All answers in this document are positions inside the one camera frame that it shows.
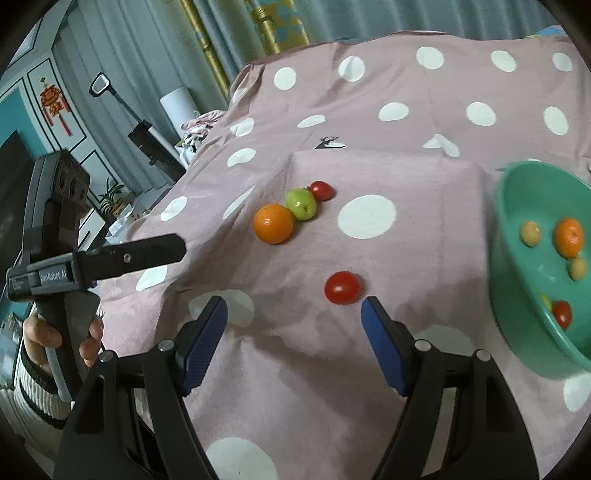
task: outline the white polka dot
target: white polka dot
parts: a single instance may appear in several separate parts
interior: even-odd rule
[[[414,335],[419,340],[428,340],[445,353],[471,356],[476,348],[468,336],[455,328],[433,325]]]
[[[254,118],[245,118],[241,122],[232,125],[230,127],[230,132],[232,132],[237,137],[244,137],[245,135],[248,135],[250,132],[252,132],[254,126]]]
[[[228,218],[231,214],[234,213],[234,211],[240,206],[242,205],[242,202],[244,202],[244,200],[246,200],[248,198],[248,196],[252,193],[252,191],[255,189],[255,186],[253,185],[252,187],[250,187],[250,189],[248,189],[248,191],[244,192],[242,195],[240,195],[236,200],[234,200],[230,206],[226,209],[226,211],[223,213],[222,215],[222,220],[225,220],[226,218]]]
[[[449,155],[453,158],[460,156],[460,149],[458,146],[441,134],[435,134],[431,140],[423,145],[423,148],[441,148],[445,155]]]
[[[168,204],[168,206],[164,209],[164,211],[160,214],[160,220],[166,222],[171,218],[176,217],[179,213],[183,211],[185,205],[187,204],[186,197],[179,197],[174,199],[172,202]]]
[[[253,148],[242,148],[237,152],[234,152],[228,158],[228,167],[232,167],[237,163],[246,163],[251,161],[256,155],[256,150]]]
[[[271,458],[248,440],[220,439],[205,453],[220,480],[279,480]]]
[[[283,67],[282,69],[277,70],[275,77],[273,78],[273,83],[275,86],[279,88],[279,90],[289,90],[296,84],[296,71],[291,67]]]
[[[495,50],[491,53],[491,60],[495,67],[503,72],[514,72],[517,68],[517,62],[508,51]]]
[[[351,55],[340,63],[339,75],[347,82],[357,82],[365,75],[365,63],[359,57]]]
[[[147,269],[139,278],[138,284],[135,286],[136,291],[143,291],[146,288],[150,288],[162,283],[166,278],[167,272],[168,267],[166,265],[160,265],[159,267]]]
[[[252,323],[252,319],[255,316],[255,305],[252,298],[242,290],[215,290],[196,297],[189,302],[189,313],[191,317],[197,319],[209,299],[214,295],[218,295],[226,300],[229,323],[239,327],[247,327]]]
[[[443,66],[445,57],[435,47],[421,47],[417,50],[417,62],[429,70],[437,70]]]
[[[337,224],[345,235],[358,239],[374,238],[390,230],[396,214],[396,207],[386,197],[364,195],[341,209]]]
[[[468,105],[466,116],[470,122],[482,127],[489,127],[496,123],[495,111],[482,102],[474,102]]]
[[[234,95],[232,95],[232,103],[236,103],[238,100],[240,100],[240,98],[242,98],[242,95],[244,95],[245,93],[245,88],[237,89],[236,92],[234,92]]]
[[[573,61],[566,53],[555,53],[552,55],[552,63],[562,72],[570,72],[573,69]]]
[[[579,411],[591,395],[591,374],[581,374],[568,378],[563,387],[564,403],[572,411]]]
[[[398,102],[387,103],[384,105],[378,114],[378,118],[382,122],[391,122],[392,120],[402,120],[409,113],[410,109],[407,105]]]
[[[313,127],[315,125],[323,124],[324,122],[326,122],[326,117],[324,115],[312,115],[304,118],[299,124],[297,124],[297,128]]]
[[[544,110],[544,123],[556,135],[566,135],[569,132],[569,121],[560,108],[549,106]]]

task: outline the potted plant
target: potted plant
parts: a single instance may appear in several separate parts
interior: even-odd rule
[[[124,206],[121,197],[124,187],[123,184],[117,183],[116,180],[113,180],[113,185],[111,185],[111,179],[107,178],[106,192],[99,196],[100,213],[109,225],[117,219],[117,215],[121,213]]]

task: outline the small yellow fruit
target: small yellow fruit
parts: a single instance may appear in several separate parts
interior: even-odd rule
[[[533,220],[521,224],[519,235],[521,236],[521,241],[528,247],[535,247],[540,243],[542,237],[540,227]]]
[[[569,263],[569,275],[574,281],[582,280],[587,273],[587,262],[581,257],[573,258]]]
[[[544,305],[546,305],[546,308],[549,311],[552,311],[552,302],[550,301],[550,299],[543,293],[540,293],[540,295],[542,295],[542,301],[544,302]]]

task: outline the blue gripper pad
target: blue gripper pad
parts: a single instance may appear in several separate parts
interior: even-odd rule
[[[194,322],[189,322],[179,332],[180,338],[175,360],[181,369],[179,387],[187,396],[203,382],[207,368],[228,323],[226,301],[213,296]]]
[[[413,367],[413,337],[404,325],[390,319],[376,297],[367,297],[361,304],[361,325],[386,382],[406,397]]]

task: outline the cherry tomato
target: cherry tomato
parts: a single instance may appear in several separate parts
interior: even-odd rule
[[[324,295],[339,305],[353,303],[361,294],[361,282],[351,272],[337,272],[329,277],[324,285]]]
[[[563,330],[566,330],[569,327],[570,322],[573,321],[573,312],[570,309],[569,302],[565,300],[554,302],[554,305],[552,305],[552,314]]]
[[[314,198],[319,202],[325,202],[335,196],[335,189],[325,181],[315,181],[308,187]]]

